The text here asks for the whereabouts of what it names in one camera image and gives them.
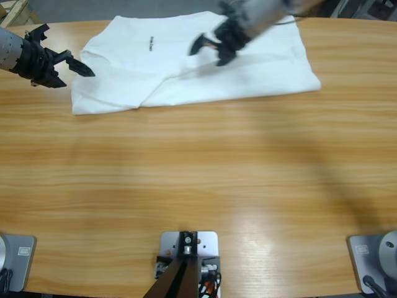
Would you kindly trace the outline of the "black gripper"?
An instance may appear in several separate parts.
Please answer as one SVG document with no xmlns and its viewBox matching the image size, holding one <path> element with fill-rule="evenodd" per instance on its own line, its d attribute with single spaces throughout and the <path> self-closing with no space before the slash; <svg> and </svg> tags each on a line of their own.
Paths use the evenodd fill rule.
<svg viewBox="0 0 397 298">
<path fill-rule="evenodd" d="M 243 28 L 239 25 L 237 17 L 229 16 L 214 31 L 215 37 L 220 41 L 219 46 L 210 40 L 205 34 L 200 34 L 193 42 L 189 56 L 198 54 L 203 47 L 218 50 L 217 66 L 225 66 L 233 61 L 237 56 L 237 51 L 243 49 L 251 38 L 247 36 Z"/>
<path fill-rule="evenodd" d="M 23 39 L 21 45 L 21 55 L 16 60 L 16 65 L 11 69 L 12 73 L 18 74 L 22 78 L 29 79 L 32 86 L 41 85 L 47 88 L 63 88 L 66 83 L 59 77 L 55 76 L 56 71 L 50 66 L 48 55 L 51 63 L 57 65 L 63 61 L 69 65 L 69 70 L 83 77 L 94 77 L 94 72 L 74 58 L 69 50 L 57 53 L 53 50 L 44 49 L 38 43 L 30 43 Z"/>
</svg>

